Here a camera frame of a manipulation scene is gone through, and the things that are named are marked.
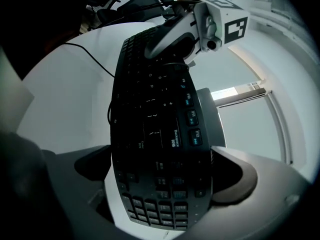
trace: ergonomic keyboard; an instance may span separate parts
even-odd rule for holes
[[[112,163],[131,221],[184,231],[210,205],[210,144],[183,58],[174,50],[144,57],[157,28],[123,43],[112,91]]]

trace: wall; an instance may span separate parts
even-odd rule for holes
[[[230,49],[266,79],[284,114],[293,166],[309,181],[319,167],[320,93],[299,57],[293,56],[266,33],[249,30],[247,38]]]
[[[196,90],[209,88],[211,92],[260,80],[241,59],[230,50],[199,53],[190,75]]]
[[[287,36],[283,35],[279,30],[264,25],[260,25],[259,29],[295,57],[320,90],[320,61],[315,63],[300,46],[290,40]]]
[[[218,109],[227,148],[281,161],[275,122],[265,98]]]
[[[15,132],[33,99],[0,46],[0,130]]]

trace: cable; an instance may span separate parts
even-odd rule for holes
[[[83,46],[81,46],[81,45],[79,45],[79,44],[71,43],[71,42],[65,42],[65,43],[63,43],[63,45],[77,46],[77,47],[82,48],[105,72],[107,72],[110,76],[112,76],[113,78],[115,78],[115,76],[114,76],[113,74],[111,74],[108,70],[106,70],[105,67],[102,66],[102,65],[99,63],[99,61],[97,61],[97,60],[95,59],[95,57],[93,57],[93,56],[91,55],[91,53],[88,52],[87,49],[84,48]]]

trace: function key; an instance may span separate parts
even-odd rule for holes
[[[152,224],[160,224],[159,220],[156,218],[149,218],[150,223]]]
[[[165,226],[173,226],[174,222],[172,220],[162,220],[162,224]]]
[[[155,211],[147,210],[146,213],[149,217],[158,218],[158,214]]]
[[[186,199],[187,198],[187,191],[173,191],[172,193],[174,199]]]
[[[160,217],[162,219],[170,220],[172,219],[172,214],[170,212],[160,212]]]
[[[140,206],[142,207],[142,202],[136,198],[132,198],[132,202],[135,206]]]
[[[142,209],[142,207],[135,207],[135,212],[137,214],[146,215],[145,211]]]
[[[150,209],[150,210],[155,210],[156,209],[156,204],[153,201],[150,200],[146,200],[144,202],[144,207],[146,209]]]
[[[186,92],[182,95],[183,105],[185,107],[192,107],[194,105],[194,100],[192,99],[191,93]]]
[[[198,117],[197,117],[197,114],[196,114],[196,111],[193,109],[193,110],[189,110],[187,113],[186,113],[186,122],[188,124],[188,126],[197,126],[198,125]]]
[[[186,212],[176,212],[175,219],[176,220],[186,220],[188,218],[188,214]]]
[[[188,211],[188,204],[186,202],[176,202],[174,203],[174,210],[179,212]]]
[[[176,220],[175,224],[177,226],[186,226],[186,225],[188,225],[188,221],[187,220]]]
[[[202,144],[200,129],[192,129],[189,131],[190,134],[190,144],[192,146],[199,146]]]
[[[171,212],[171,204],[159,202],[159,210],[163,212]]]

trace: white table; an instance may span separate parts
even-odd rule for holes
[[[135,22],[90,31],[70,41],[84,46],[115,74],[123,41],[154,23]],[[114,79],[87,53],[62,45],[41,60],[23,80],[34,95],[17,133],[56,154],[110,144],[107,111]],[[142,239],[162,240],[165,230],[131,222],[117,189],[113,167],[105,179],[115,225]],[[172,231],[166,240],[181,234]]]

